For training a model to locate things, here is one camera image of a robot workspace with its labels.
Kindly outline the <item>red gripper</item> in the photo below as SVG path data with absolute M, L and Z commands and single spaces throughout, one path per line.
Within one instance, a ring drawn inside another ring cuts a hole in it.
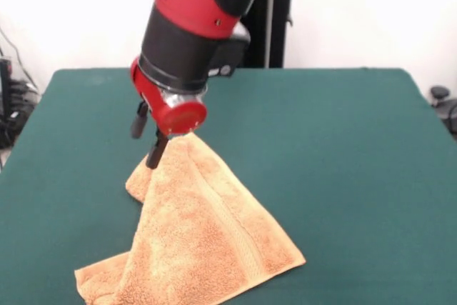
M 204 123 L 207 108 L 203 98 L 207 88 L 197 94 L 177 94 L 161 88 L 140 70 L 138 59 L 132 62 L 130 73 L 135 90 L 141 97 L 130 134 L 133 139 L 139 139 L 147 119 L 151 117 L 155 121 L 156 140 L 147 156 L 146 166 L 156 169 L 169 142 L 167 136 L 187 134 Z

